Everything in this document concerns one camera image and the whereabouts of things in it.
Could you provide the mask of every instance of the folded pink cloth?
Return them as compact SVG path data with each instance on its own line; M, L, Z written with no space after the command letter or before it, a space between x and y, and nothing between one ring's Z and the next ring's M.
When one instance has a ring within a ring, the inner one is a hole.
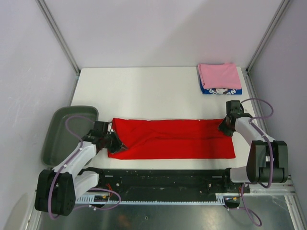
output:
M205 89L223 88L240 90L241 83L235 64L199 64L198 71Z

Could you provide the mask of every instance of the red towel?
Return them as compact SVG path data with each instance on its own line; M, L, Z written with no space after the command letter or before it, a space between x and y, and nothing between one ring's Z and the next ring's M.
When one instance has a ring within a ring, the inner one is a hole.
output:
M114 118L113 129L129 149L108 156L121 160L235 158L232 139L217 130L221 121Z

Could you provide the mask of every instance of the white table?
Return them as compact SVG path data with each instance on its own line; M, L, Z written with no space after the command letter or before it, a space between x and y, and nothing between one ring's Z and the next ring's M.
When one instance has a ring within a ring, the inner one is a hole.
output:
M72 105L91 105L100 121L135 119L215 119L226 115L226 101L249 98L241 68L242 95L204 95L196 67L82 69ZM250 101L243 104L254 116ZM232 137L235 159L117 160L100 151L88 165L103 169L225 169L247 163L249 145Z

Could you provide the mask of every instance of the purple cable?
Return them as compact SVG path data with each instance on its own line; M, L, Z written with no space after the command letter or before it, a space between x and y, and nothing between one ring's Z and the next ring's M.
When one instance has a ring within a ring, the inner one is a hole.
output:
M267 115L267 116L255 116L255 117L252 117L252 118L249 120L250 122L251 122L252 120L255 120L255 119L267 119L267 118L270 118L270 117L273 115L273 113L274 113L274 108L273 108L273 106L272 106L270 103L268 103L267 101L263 100L263 99L259 99L259 98L254 98L254 97L252 97L252 98L248 98L248 99L246 99L246 100L241 101L241 103L244 103L244 102L247 102L247 101L251 101L251 100L255 100L255 101L260 101L260 102L266 103L266 104L271 108L271 113L270 113L269 115Z
M270 176L269 176L269 182L268 185L264 185L263 183L259 183L262 187L264 188L270 188L272 181L273 181L273 168L274 168L274 160L273 160L273 149L272 149L272 145L270 143L270 140L268 139L268 137L262 132L262 130L260 128L258 128L258 126L254 123L250 123L251 126L254 127L255 130L257 130L260 135L263 137L263 139L265 139L268 143L269 146L269 150L270 150Z
M75 134L74 132L72 132L69 127L68 127L68 122L73 119L73 118L82 118L82 119L86 119L90 122L93 122L91 119L85 117L85 116L81 116L81 115L74 115L69 117L66 121L65 121L65 127L67 129L67 131L72 134L74 137L76 137L79 141L80 141L80 148L82 148L83 146L83 140L81 137L79 137L77 134ZM75 153L64 163L64 164L68 164L75 156L77 156L77 154L80 152L80 148L78 148ZM61 173L61 171L64 169L64 165L62 167L60 167L60 169L57 171L56 175L54 176L52 182L51 182L51 186L50 186L50 190L49 190L49 195L48 195L48 214L50 216L50 218L52 220L56 220L59 216L53 216L52 211L51 211L51 199L52 199L52 193L53 193L53 189L54 186L56 184L57 178L59 176L59 174Z
M245 200L244 200L244 197L243 197L244 186L245 186L245 183L243 183L243 185L241 186L241 198L242 198L242 202L243 202L243 206L244 207L240 207L239 209L245 209L246 213L248 214L248 217L253 222L253 224L256 225L257 227L261 227L262 226L262 221L261 221L260 217L254 211L252 211L249 208L247 208L246 205L245 205ZM255 220L252 217L251 213L254 214L254 216L259 220L259 224L255 222Z
M268 137L265 135L265 133L254 123L252 123L252 120L254 119L266 119L266 118L269 118L273 115L274 113L274 109L273 109L273 106L268 103L267 101L263 100L263 99L259 99L259 98L249 98L249 99L246 99L246 100L243 100L241 101L241 103L244 103L246 101L250 101L250 100L256 100L256 101L261 101L261 102L264 102L266 103L270 108L271 108L271 113L268 115L268 116L256 116L256 117L253 117L249 120L249 123L251 126L254 127L255 130L257 130L257 132L267 141L268 145L269 145L269 150L270 150L270 177L269 177L269 182L268 182L268 185L264 185L263 183L259 183L262 187L264 188L270 188L271 184L272 184L272 180L273 180L273 167L274 167L274 161L273 161L273 149L272 149L272 146L271 146L271 143L270 143L270 140L268 139ZM245 210L249 219L253 222L254 225L256 225L257 227L261 227L262 226L262 221L260 219L260 217L251 209L247 208L246 207L246 204L245 204L245 200L244 200L244 186L245 186L245 183L243 183L242 187L241 187L241 197L242 197L242 202L243 202L243 206L244 207L239 207L238 209L241 209L241 210ZM254 214L254 216L259 220L259 224L255 222L254 218L252 217L252 214Z
M98 210L110 210L110 209L117 207L121 203L120 195L113 190L108 190L108 189L104 189L104 188L91 188L90 190L100 190L100 191L104 191L104 192L114 193L118 197L118 202L111 207L102 208L102 207L95 207L95 206L89 206L89 205L81 205L81 206L75 207L73 210L77 210L77 209L80 209L82 207L93 207L93 208L96 208Z
M267 101L263 100L263 99L259 99L259 98L248 98L246 100L243 100L241 101L241 103L244 103L246 101L250 101L250 100L256 100L256 101L260 101L260 102L264 102L266 103L270 108L271 108L271 113L267 116L256 116L256 117L252 117L250 120L249 120L249 123L250 125L252 125L254 127L255 130L257 130L257 132L267 141L268 143L268 146L269 146L269 150L270 150L270 176L269 176L269 182L267 185L264 185L263 183L259 183L262 187L264 188L270 188L271 184L272 184L272 180L273 180L273 168L274 168L274 161L273 161L273 149L272 149L272 146L271 146L271 143L268 139L268 137L265 135L265 133L260 129L258 128L258 126L254 123L252 123L252 120L254 119L266 119L266 118L270 118L273 113L274 113L274 109L273 109L273 106L268 103Z

